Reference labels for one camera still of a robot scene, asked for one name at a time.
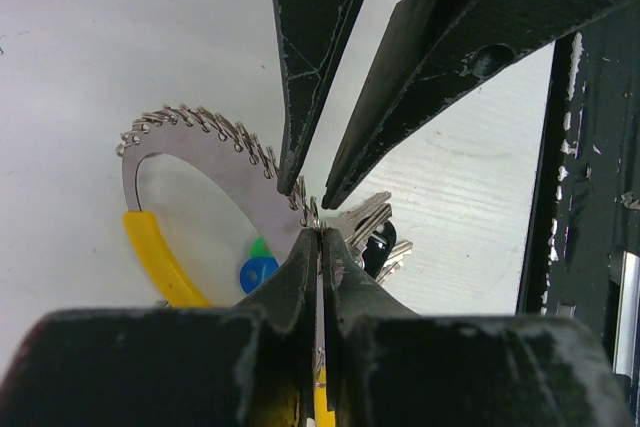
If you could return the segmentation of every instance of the black machine part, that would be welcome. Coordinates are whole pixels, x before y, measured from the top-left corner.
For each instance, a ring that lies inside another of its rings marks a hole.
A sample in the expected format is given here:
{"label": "black machine part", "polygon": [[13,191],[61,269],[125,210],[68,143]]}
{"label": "black machine part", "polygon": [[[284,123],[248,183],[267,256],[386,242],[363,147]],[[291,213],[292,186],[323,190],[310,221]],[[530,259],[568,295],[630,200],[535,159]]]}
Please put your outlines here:
{"label": "black machine part", "polygon": [[[282,193],[302,168],[363,1],[273,0],[286,118]],[[633,1],[402,0],[338,149],[323,207],[338,208],[395,145],[505,67]]]}
{"label": "black machine part", "polygon": [[304,426],[318,293],[339,427],[629,425],[602,347],[577,322],[419,317],[337,231],[311,229],[230,309],[45,317],[0,388],[0,425]]}
{"label": "black machine part", "polygon": [[373,235],[369,237],[369,240],[367,240],[367,248],[362,253],[362,260],[364,261],[364,271],[369,274],[371,278],[376,279],[382,271],[384,263],[396,245],[396,240],[396,228],[390,220],[386,221],[382,229],[379,232],[374,232]]}

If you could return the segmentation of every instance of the yellow plastic piece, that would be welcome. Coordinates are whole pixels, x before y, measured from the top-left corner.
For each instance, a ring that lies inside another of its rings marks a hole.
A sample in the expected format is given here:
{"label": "yellow plastic piece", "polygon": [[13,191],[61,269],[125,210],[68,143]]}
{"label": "yellow plastic piece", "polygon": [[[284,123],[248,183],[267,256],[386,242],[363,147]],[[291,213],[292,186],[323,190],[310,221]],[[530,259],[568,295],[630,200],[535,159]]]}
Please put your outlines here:
{"label": "yellow plastic piece", "polygon": [[171,253],[153,212],[130,211],[122,222],[140,263],[172,307],[211,307]]}
{"label": "yellow plastic piece", "polygon": [[335,427],[336,414],[330,412],[327,404],[327,371],[323,367],[316,378],[316,382],[320,386],[316,385],[314,389],[314,403],[316,410],[316,427]]}

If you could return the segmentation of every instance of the green plastic piece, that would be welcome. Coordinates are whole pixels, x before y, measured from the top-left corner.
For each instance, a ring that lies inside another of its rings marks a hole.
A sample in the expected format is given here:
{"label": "green plastic piece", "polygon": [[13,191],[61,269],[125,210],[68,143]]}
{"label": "green plastic piece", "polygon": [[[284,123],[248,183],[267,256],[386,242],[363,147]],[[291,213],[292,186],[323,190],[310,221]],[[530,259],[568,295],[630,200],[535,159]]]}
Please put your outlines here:
{"label": "green plastic piece", "polygon": [[249,256],[250,258],[255,259],[256,257],[273,257],[273,254],[264,239],[260,237],[251,246]]}

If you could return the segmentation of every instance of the key ring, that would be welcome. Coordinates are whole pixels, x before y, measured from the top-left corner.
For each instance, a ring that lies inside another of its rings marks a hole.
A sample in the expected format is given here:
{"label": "key ring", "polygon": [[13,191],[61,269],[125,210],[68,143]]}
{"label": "key ring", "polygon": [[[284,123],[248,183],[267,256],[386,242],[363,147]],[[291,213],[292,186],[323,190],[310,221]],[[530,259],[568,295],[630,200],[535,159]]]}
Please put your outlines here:
{"label": "key ring", "polygon": [[279,263],[287,258],[302,227],[319,225],[317,209],[307,205],[304,178],[298,179],[289,197],[278,193],[273,149],[264,149],[241,123],[234,125],[202,107],[164,106],[142,114],[120,137],[116,153],[122,158],[128,208],[123,223],[140,263],[172,307],[211,303],[171,252],[153,212],[142,208],[137,174],[144,159],[168,154],[200,170],[242,210]]}

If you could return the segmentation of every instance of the white table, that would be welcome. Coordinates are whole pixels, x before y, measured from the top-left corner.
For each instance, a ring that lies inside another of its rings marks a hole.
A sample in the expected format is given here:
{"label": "white table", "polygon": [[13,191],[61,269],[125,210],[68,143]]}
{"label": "white table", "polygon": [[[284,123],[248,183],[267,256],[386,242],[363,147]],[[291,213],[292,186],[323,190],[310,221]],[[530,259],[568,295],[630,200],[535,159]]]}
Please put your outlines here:
{"label": "white table", "polygon": [[[307,158],[324,182],[398,0],[366,0]],[[125,237],[118,134],[185,102],[242,120],[279,148],[283,102],[271,0],[2,0],[0,371],[42,315],[159,299]],[[386,284],[423,313],[513,311],[550,48],[470,94],[387,156],[350,203],[393,192],[415,244]],[[171,158],[145,161],[143,207],[221,303],[255,232],[217,187]]]}

